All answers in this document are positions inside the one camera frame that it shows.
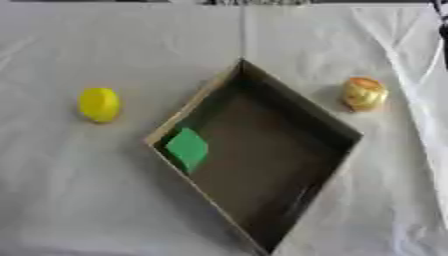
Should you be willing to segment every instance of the yellow ball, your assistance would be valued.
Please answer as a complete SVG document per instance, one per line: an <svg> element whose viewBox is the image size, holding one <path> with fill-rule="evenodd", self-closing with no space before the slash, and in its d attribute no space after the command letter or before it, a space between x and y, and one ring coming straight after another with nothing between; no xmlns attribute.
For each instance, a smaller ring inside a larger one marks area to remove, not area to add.
<svg viewBox="0 0 448 256"><path fill-rule="evenodd" d="M120 110L120 99L109 88L87 88L78 98L78 110L97 123L112 121Z"/></svg>

